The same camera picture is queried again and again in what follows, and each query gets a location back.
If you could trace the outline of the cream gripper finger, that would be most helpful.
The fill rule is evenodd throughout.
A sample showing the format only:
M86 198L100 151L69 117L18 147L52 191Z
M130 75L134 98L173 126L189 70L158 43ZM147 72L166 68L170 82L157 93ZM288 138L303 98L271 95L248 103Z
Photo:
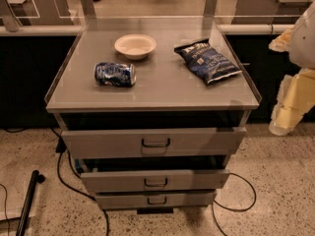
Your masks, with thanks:
M269 131L277 136L287 135L314 106L315 70L304 68L294 76L285 75L272 112Z
M281 35L271 41L269 48L276 52L288 52L290 50L291 34L292 29L286 29Z

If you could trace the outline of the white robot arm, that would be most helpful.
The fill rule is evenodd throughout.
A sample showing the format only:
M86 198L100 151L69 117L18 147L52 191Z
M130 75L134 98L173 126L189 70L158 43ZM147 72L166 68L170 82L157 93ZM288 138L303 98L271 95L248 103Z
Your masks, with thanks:
M269 48L287 51L289 61L300 67L296 75L284 76L269 124L272 134L285 136L315 106L315 2Z

